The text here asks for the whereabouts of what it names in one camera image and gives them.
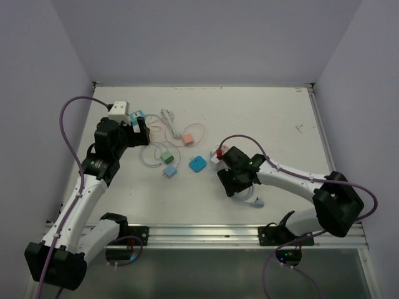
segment pink charger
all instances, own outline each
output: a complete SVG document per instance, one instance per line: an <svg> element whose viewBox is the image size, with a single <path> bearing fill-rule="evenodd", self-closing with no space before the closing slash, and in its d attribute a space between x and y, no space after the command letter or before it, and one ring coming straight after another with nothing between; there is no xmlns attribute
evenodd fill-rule
<svg viewBox="0 0 399 299"><path fill-rule="evenodd" d="M194 144L194 138L193 135L191 134L184 134L182 137L183 143L185 146L193 145Z"/></svg>

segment blue charger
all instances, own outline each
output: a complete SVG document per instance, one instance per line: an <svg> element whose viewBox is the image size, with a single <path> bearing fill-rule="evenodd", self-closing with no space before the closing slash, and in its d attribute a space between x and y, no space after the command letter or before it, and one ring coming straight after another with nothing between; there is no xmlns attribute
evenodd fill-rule
<svg viewBox="0 0 399 299"><path fill-rule="evenodd" d="M193 158L190 163L188 163L188 166L195 172L198 173L200 172L202 169L205 168L206 166L206 161L204 160L204 158L202 158L201 156L197 156L195 158Z"/></svg>
<svg viewBox="0 0 399 299"><path fill-rule="evenodd" d="M139 116L141 116L141 117L144 118L144 120L145 120L144 113L143 113L141 110L134 111L133 113L131 113L131 114L129 115L130 120L132 121L132 126L135 126L135 125L138 124L136 118L138 118Z"/></svg>
<svg viewBox="0 0 399 299"><path fill-rule="evenodd" d="M168 176L168 178L172 178L177 173L177 168L174 167L172 164L169 164L163 170L163 175Z"/></svg>

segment green charger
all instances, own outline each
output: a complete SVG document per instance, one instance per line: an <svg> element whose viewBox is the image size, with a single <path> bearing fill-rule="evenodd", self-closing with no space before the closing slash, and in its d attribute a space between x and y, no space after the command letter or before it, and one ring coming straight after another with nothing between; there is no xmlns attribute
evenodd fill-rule
<svg viewBox="0 0 399 299"><path fill-rule="evenodd" d="M165 162L165 164L169 164L175 159L175 157L173 157L170 151L166 151L161 154L161 159L163 162Z"/></svg>

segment red plug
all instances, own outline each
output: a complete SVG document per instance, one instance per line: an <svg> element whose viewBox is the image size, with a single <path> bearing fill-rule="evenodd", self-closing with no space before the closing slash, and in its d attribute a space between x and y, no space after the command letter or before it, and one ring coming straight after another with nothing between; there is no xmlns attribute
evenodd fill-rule
<svg viewBox="0 0 399 299"><path fill-rule="evenodd" d="M216 150L216 157L218 157L218 159L221 159L221 158L222 158L222 155L223 155L222 150L221 150L220 148L217 149L217 150Z"/></svg>

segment mark on table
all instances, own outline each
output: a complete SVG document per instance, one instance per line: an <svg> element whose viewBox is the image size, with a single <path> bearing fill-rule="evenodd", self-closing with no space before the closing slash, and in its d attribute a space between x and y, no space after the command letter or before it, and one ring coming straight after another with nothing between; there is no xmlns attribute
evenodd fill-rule
<svg viewBox="0 0 399 299"><path fill-rule="evenodd" d="M300 130L302 127L303 125L295 126L295 129L297 129L297 131L302 134L302 131Z"/></svg>

